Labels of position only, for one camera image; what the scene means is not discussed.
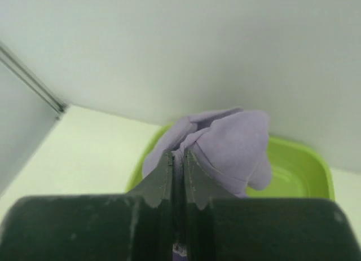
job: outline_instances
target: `gray panel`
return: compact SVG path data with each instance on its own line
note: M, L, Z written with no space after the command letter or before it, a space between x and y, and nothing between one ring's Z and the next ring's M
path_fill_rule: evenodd
M0 63L0 194L57 117L50 105Z

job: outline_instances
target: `towel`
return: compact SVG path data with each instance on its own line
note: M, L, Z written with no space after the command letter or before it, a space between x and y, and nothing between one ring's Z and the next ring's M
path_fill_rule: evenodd
M164 133L146 157L142 168L143 177L154 170L163 151L169 149L173 154L174 193L181 192L179 187L183 178L184 150L188 148L200 166L236 197L246 197L248 185L262 190L272 179L266 155L268 121L265 112L241 108L183 117ZM176 243L173 249L184 255L184 245Z

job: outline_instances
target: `white surface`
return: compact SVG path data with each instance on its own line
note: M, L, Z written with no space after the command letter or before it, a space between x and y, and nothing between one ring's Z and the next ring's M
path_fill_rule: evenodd
M56 117L49 105L0 62L0 195Z
M0 221L20 197L124 192L131 172L159 129L71 107L0 198ZM332 169L336 201L361 241L361 175Z
M361 0L0 0L0 39L66 102L155 123L242 105L361 172Z

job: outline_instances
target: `lime green plate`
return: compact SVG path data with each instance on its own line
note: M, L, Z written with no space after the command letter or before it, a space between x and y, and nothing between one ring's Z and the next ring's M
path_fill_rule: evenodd
M127 190L142 179L142 164L146 155L168 130L165 126L157 132L141 156ZM267 149L272 165L273 180L263 191L247 189L251 197L321 197L334 200L330 170L323 159L312 149L292 141L270 137Z

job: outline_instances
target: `purple cloth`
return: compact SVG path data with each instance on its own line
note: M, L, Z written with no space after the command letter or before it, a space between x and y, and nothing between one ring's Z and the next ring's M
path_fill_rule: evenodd
M184 150L188 148L200 166L235 196L246 197L247 185L264 189L272 179L266 155L268 121L265 112L240 108L183 117L164 133L146 157L143 177L154 170L163 151L170 149L174 156L174 186L180 187L177 181L182 179Z

